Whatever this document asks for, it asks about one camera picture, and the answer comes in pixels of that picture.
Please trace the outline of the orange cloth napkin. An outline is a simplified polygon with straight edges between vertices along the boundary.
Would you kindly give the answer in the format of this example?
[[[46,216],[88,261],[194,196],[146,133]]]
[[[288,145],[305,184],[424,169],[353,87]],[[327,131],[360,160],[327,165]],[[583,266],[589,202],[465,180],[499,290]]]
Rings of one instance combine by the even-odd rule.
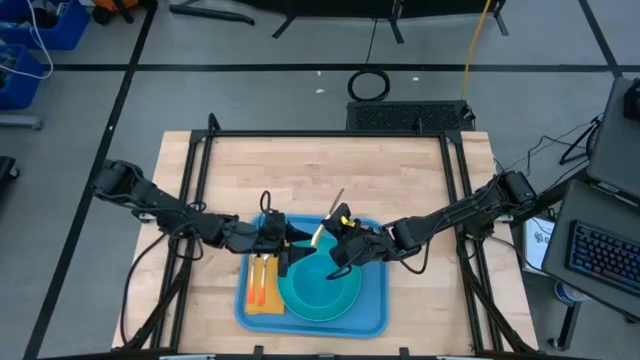
[[[255,260],[255,278],[254,292],[255,300],[253,304],[246,303],[247,282],[245,285],[246,294],[244,295],[245,313],[248,315],[271,314],[282,315],[285,312],[285,305],[278,290],[277,260],[269,257],[266,274],[266,299],[265,304],[258,305],[259,286],[261,277],[261,256],[256,256]]]

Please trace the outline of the knife with yellow handle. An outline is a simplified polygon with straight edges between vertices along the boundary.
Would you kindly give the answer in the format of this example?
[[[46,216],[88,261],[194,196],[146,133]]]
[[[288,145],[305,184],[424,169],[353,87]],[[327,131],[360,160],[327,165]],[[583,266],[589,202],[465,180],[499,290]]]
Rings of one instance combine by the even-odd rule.
[[[344,188],[342,188],[342,189],[338,192],[337,196],[335,197],[335,199],[334,199],[334,201],[333,201],[333,203],[332,203],[331,207],[329,208],[329,211],[328,211],[328,214],[327,214],[327,216],[326,216],[326,219],[330,218],[330,217],[331,217],[331,215],[332,215],[332,213],[335,211],[335,209],[336,209],[336,207],[338,206],[339,201],[340,201],[340,199],[341,199],[341,197],[342,197],[343,193],[344,193]],[[320,240],[320,238],[321,238],[321,236],[322,236],[322,233],[324,232],[324,229],[325,229],[324,225],[323,225],[323,224],[320,224],[320,225],[318,226],[318,228],[316,229],[316,231],[314,232],[314,234],[313,234],[313,236],[312,236],[312,238],[311,238],[311,246],[312,246],[313,248],[316,248],[316,247],[318,246],[319,240]]]

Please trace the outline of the grey monitor desk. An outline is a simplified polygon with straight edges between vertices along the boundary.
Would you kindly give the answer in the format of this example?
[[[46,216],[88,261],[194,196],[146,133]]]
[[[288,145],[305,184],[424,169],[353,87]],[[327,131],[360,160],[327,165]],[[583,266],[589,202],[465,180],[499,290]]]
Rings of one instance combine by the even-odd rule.
[[[616,78],[599,126],[588,177],[640,205],[640,78]]]

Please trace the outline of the black floor object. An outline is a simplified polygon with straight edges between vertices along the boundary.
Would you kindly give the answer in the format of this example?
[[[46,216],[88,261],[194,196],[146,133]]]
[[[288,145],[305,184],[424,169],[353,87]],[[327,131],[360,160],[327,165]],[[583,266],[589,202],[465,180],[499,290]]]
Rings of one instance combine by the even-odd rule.
[[[20,172],[16,165],[16,159],[9,156],[0,156],[0,187],[17,179]]]

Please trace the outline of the backlit black keyboard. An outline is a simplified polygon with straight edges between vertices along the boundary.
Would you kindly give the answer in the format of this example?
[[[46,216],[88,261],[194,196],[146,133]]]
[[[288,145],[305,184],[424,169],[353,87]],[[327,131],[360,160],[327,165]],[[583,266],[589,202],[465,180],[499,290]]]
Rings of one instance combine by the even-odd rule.
[[[640,241],[573,220],[565,267],[640,297]]]

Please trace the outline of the white printed paper sheet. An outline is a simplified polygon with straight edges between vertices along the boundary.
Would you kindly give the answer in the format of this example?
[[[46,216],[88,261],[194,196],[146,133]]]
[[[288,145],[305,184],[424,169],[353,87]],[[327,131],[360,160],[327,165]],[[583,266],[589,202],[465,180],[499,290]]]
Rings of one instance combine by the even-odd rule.
[[[555,223],[533,217],[523,225],[523,254],[525,263],[523,270],[545,276],[542,272],[542,262],[554,230]]]

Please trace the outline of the teal plate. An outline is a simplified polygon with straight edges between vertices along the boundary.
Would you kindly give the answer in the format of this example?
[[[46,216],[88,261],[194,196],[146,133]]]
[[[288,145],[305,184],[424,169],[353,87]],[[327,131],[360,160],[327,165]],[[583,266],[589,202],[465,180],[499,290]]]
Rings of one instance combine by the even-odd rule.
[[[317,252],[302,260],[318,256],[329,257],[332,260],[329,250],[336,244],[337,240],[333,236],[324,233],[319,240]],[[334,303],[327,307],[318,308],[304,304],[295,293],[293,274],[296,269],[296,263],[288,269],[286,277],[278,277],[279,294],[287,310],[308,321],[325,322],[340,317],[354,305],[359,296],[362,283],[362,275],[359,268],[352,267],[352,272],[349,275],[340,278],[343,280],[344,288],[342,294]]]

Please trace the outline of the black aluminium table frame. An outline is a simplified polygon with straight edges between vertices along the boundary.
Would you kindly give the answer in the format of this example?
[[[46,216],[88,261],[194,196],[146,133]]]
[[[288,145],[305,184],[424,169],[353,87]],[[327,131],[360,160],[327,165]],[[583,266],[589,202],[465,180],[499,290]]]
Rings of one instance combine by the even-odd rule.
[[[344,201],[360,216],[387,223],[431,213],[449,197],[439,139],[364,137],[342,130],[233,131],[215,135],[203,194],[208,211],[239,214],[251,220],[259,196],[271,190],[274,207],[291,213],[320,214],[341,187]],[[165,132],[153,181],[172,195],[181,188],[191,140],[187,131]],[[473,188],[494,172],[488,135],[462,133]],[[510,247],[484,244],[496,305],[523,341],[538,348],[519,264]],[[185,353],[249,354],[256,345],[265,358],[276,354],[470,355],[472,336],[466,296],[457,262],[454,232],[441,233],[431,246],[424,275],[390,265],[390,322],[376,338],[331,338],[260,333],[241,327],[233,313],[241,258],[205,248],[193,264],[181,336],[176,350]],[[167,245],[153,249],[131,280],[129,334],[156,304],[166,268]]]

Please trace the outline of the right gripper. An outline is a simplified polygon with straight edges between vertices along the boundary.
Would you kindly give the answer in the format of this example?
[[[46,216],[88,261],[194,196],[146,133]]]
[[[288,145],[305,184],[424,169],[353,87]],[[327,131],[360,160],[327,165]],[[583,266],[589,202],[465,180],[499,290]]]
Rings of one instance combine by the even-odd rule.
[[[393,239],[383,228],[327,231],[337,240],[329,254],[338,267],[344,267],[330,273],[327,280],[337,280],[349,275],[352,272],[349,265],[362,266],[373,261],[389,261],[396,255]]]

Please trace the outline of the black perforated computer case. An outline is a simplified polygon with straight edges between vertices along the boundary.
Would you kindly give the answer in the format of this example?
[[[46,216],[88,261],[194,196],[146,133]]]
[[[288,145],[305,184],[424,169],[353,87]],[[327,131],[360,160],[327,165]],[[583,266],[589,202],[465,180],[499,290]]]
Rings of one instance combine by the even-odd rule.
[[[475,114],[464,100],[351,102],[348,130],[474,131]]]

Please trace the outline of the orange and black object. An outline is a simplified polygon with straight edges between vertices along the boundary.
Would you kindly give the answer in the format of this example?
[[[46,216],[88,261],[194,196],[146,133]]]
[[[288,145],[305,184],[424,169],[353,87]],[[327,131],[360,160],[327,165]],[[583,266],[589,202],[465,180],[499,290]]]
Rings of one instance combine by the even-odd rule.
[[[158,0],[92,0],[92,3],[94,9],[91,16],[96,23],[107,25],[113,17],[120,15],[127,24],[132,24],[134,22],[132,8],[155,9]]]

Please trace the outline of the black panel on stand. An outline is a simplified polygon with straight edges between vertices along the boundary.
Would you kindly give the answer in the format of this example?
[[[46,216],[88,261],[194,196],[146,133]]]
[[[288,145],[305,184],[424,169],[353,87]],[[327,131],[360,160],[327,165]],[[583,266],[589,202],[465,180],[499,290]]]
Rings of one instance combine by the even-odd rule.
[[[506,0],[229,0],[285,16],[273,33],[278,39],[298,17],[373,18],[387,20],[398,44],[404,39],[398,20],[455,14],[482,13],[487,9],[503,36],[509,32],[501,16]]]

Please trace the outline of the blue plastic tray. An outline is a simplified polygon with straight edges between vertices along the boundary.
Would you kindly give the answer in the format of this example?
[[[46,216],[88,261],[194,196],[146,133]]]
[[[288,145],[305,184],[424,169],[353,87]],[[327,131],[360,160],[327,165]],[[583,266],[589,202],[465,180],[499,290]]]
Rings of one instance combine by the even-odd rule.
[[[240,279],[237,285],[234,312],[237,322],[252,331],[291,333],[298,335],[373,338],[380,335],[389,320],[389,269],[382,262],[368,263],[359,268],[362,283],[354,305],[340,317],[313,322],[298,317],[285,307],[282,315],[245,313],[244,295],[248,257],[240,263]]]

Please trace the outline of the grey metal bar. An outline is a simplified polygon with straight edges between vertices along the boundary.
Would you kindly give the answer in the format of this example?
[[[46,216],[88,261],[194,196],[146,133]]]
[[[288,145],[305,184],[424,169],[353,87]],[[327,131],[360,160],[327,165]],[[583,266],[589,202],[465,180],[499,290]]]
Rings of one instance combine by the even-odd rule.
[[[37,116],[0,114],[0,127],[29,128],[39,131],[44,127],[44,123]]]

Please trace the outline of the spoon with orange handle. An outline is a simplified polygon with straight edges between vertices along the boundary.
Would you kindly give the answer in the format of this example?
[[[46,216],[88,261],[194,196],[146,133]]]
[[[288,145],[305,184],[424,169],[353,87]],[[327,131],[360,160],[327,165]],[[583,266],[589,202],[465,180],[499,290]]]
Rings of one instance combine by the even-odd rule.
[[[261,255],[261,277],[260,277],[260,286],[259,286],[259,297],[258,297],[258,305],[262,306],[265,304],[266,299],[266,274],[267,274],[267,265],[268,265],[269,255]]]

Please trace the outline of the blue storage bin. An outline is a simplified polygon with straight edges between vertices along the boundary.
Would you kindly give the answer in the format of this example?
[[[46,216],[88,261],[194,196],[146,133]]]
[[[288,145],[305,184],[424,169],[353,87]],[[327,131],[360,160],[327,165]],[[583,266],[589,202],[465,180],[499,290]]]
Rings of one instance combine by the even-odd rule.
[[[50,28],[37,24],[44,47],[47,50],[73,50],[90,21],[88,11],[79,0],[46,1],[57,15],[57,22]],[[39,49],[31,20],[27,0],[0,0],[0,40],[4,43]]]
[[[28,108],[44,76],[24,45],[0,45],[0,110]]]

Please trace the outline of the white and blue roll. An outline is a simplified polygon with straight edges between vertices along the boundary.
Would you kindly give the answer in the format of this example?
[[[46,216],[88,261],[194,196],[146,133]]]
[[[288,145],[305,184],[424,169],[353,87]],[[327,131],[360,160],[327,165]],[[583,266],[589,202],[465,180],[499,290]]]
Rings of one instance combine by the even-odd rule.
[[[586,300],[590,300],[589,296],[587,296],[587,295],[581,293],[580,291],[578,291],[577,289],[575,289],[575,288],[573,288],[573,287],[571,287],[571,286],[569,286],[567,284],[564,284],[562,282],[559,282],[559,281],[557,281],[554,284],[553,289],[554,289],[554,293],[555,293],[556,298],[560,302],[562,302],[562,303],[564,303],[564,304],[566,304],[568,306],[572,306],[573,304],[581,303],[581,302],[584,302]]]

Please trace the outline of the grey keyboard desk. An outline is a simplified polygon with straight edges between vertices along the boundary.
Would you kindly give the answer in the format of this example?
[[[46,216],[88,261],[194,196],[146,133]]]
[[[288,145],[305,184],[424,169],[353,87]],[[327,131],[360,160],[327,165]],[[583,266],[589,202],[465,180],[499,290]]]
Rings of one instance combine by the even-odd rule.
[[[542,269],[563,283],[627,316],[640,319],[640,297],[565,267],[571,222],[578,220],[640,241],[640,207],[578,181],[563,197]]]

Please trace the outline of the fork with orange handle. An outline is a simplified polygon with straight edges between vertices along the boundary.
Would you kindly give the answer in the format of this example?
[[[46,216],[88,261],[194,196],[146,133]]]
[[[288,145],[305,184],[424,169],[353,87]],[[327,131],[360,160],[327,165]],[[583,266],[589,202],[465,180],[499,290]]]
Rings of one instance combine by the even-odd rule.
[[[255,300],[254,292],[254,278],[255,278],[255,255],[250,255],[248,258],[248,279],[247,279],[247,297],[246,303],[253,304]]]

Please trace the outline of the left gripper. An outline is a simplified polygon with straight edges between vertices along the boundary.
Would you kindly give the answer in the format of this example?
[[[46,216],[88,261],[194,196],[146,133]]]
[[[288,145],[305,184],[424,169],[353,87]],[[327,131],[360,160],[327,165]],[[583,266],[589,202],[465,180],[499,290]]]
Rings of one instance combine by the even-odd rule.
[[[260,215],[258,221],[258,237],[253,253],[270,255],[277,260],[277,275],[286,277],[290,265],[317,252],[315,247],[301,247],[287,244],[311,240],[313,235],[288,226],[285,215],[278,211],[267,211]]]

